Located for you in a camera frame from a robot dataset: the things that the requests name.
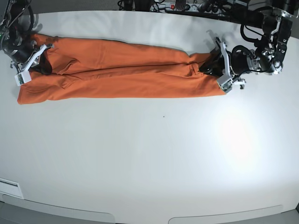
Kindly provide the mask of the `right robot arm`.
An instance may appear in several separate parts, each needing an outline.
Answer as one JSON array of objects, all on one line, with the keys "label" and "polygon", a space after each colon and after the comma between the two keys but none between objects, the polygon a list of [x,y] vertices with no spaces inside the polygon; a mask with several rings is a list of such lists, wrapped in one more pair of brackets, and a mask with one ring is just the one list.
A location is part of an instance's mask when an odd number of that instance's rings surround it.
[{"label": "right robot arm", "polygon": [[[26,12],[29,13],[29,26],[24,28],[19,23],[19,18]],[[0,50],[10,57],[10,67],[16,68],[17,72],[21,72],[29,61],[33,59],[29,70],[39,72],[43,75],[52,73],[52,66],[46,58],[45,52],[53,47],[47,44],[41,55],[34,58],[39,50],[42,49],[33,39],[34,14],[30,0],[9,0],[5,11],[0,15],[2,22],[0,23]]]}]

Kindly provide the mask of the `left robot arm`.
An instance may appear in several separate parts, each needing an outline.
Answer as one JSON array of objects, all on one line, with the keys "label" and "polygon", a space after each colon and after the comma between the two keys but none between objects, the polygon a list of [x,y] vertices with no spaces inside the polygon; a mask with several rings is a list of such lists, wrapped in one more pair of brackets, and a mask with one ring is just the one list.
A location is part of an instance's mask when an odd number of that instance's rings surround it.
[{"label": "left robot arm", "polygon": [[232,51],[219,38],[216,52],[199,68],[205,74],[236,80],[246,73],[274,75],[283,68],[287,43],[292,31],[294,0],[275,0],[269,6],[254,10],[242,7],[230,9],[230,15],[240,22],[242,38],[254,44],[255,49],[237,45]]}]

